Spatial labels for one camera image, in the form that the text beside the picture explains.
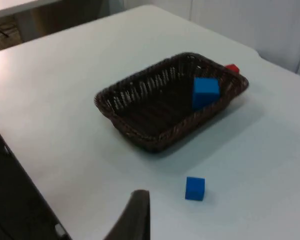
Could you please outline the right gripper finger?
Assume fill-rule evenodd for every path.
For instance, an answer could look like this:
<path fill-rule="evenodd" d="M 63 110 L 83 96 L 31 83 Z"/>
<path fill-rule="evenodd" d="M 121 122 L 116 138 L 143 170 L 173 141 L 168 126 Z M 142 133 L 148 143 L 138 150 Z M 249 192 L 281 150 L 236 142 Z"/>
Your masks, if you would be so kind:
<path fill-rule="evenodd" d="M 138 189 L 131 193 L 123 212 L 105 239 L 150 239 L 150 192 L 148 190 Z"/>

